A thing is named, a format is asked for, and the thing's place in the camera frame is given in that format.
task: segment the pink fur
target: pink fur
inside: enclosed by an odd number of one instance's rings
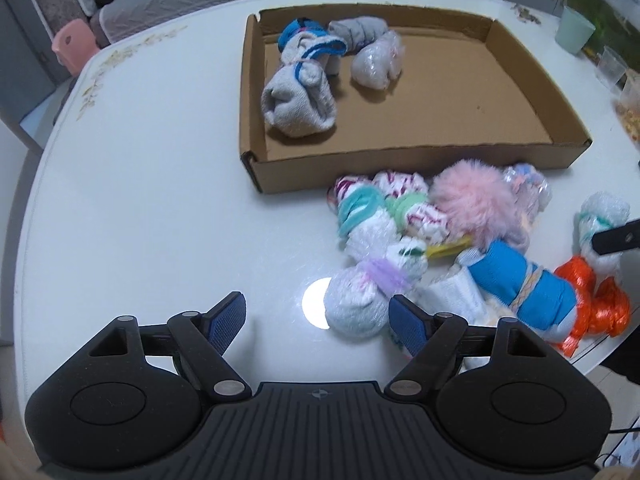
[[[516,201],[502,173],[479,160],[460,160],[433,179],[429,197],[449,217],[455,236],[472,235],[486,249],[516,229]]]

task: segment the white table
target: white table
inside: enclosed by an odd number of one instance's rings
[[[354,343],[305,317],[303,310],[322,326],[316,318],[326,280],[318,280],[346,262],[325,190],[261,196],[239,161],[247,15],[323,2],[393,2],[498,18],[552,75],[594,142],[569,170],[548,174],[554,198],[532,234],[534,261],[555,268],[569,259],[574,214],[596,190],[623,196],[632,217],[640,216],[638,154],[593,66],[554,43],[552,16],[537,13],[540,26],[521,23],[511,4],[498,0],[242,0],[202,10],[95,56],[50,137],[15,283],[22,411],[39,384],[114,317],[162,323],[184,310],[206,311],[231,290],[245,294],[248,319],[225,357],[254,388],[261,381],[384,385],[406,363],[386,336]],[[87,101],[94,105],[82,111]],[[632,269],[625,286],[634,304],[637,282]],[[623,337],[583,342],[575,365],[587,373]]]

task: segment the fish tank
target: fish tank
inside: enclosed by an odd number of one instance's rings
[[[567,0],[566,4],[596,27],[583,48],[588,57],[597,59],[608,46],[640,72],[640,0]]]

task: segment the ridged black surface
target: ridged black surface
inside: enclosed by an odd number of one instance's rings
[[[247,402],[214,408],[196,436],[161,461],[111,473],[53,464],[44,471],[78,480],[583,480],[595,473],[582,466],[523,475],[473,462],[423,408],[386,400],[373,383],[265,383]]]

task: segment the pink stool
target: pink stool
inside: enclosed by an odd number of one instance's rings
[[[51,43],[51,49],[74,77],[82,72],[82,67],[87,61],[100,52],[95,43],[94,33],[89,25],[80,19],[67,23],[58,31]]]

